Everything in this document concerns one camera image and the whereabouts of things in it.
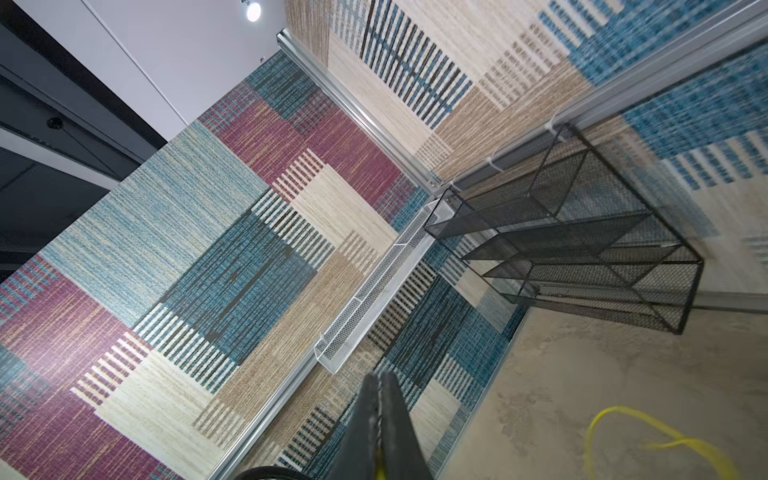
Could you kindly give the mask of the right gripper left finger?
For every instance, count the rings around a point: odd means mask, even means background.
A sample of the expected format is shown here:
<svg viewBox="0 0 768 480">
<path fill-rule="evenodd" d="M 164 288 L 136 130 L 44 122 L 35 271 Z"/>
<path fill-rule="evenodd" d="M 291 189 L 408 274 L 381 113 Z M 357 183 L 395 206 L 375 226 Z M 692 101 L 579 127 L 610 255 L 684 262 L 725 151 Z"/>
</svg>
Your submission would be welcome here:
<svg viewBox="0 0 768 480">
<path fill-rule="evenodd" d="M 377 475 L 379 382 L 367 374 L 328 479 L 373 480 Z"/>
</svg>

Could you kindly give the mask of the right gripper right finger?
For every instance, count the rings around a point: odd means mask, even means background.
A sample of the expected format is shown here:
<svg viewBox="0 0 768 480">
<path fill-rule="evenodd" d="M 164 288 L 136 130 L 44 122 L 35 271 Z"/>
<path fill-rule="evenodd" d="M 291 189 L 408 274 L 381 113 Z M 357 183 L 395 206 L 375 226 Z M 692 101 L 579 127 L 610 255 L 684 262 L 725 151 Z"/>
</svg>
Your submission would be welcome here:
<svg viewBox="0 0 768 480">
<path fill-rule="evenodd" d="M 381 442 L 385 479 L 432 479 L 397 377 L 381 375 Z"/>
</svg>

